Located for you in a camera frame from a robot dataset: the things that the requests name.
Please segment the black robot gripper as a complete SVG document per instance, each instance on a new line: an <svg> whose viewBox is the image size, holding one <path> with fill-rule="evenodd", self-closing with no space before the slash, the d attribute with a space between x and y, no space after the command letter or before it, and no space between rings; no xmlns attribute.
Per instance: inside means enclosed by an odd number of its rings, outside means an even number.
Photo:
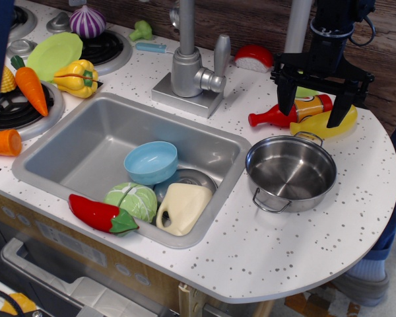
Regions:
<svg viewBox="0 0 396 317"><path fill-rule="evenodd" d="M271 78L277 84L279 110L288 116L298 87L336 96L327 128L338 127L352 103L363 102L374 75L346 60L344 50L354 32L353 19L314 18L308 52L278 53Z"/></svg>

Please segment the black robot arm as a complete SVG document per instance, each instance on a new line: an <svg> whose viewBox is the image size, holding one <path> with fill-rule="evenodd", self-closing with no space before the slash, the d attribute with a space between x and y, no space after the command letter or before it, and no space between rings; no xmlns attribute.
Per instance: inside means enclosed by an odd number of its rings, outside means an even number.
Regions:
<svg viewBox="0 0 396 317"><path fill-rule="evenodd" d="M318 1L310 22L312 41L308 52L278 53L271 78L277 85L280 111L290 113L298 87L335 96L328 128L341 124L352 105L363 105L368 86L375 79L351 64L344 55L357 22L370 23L374 1Z"/></svg>

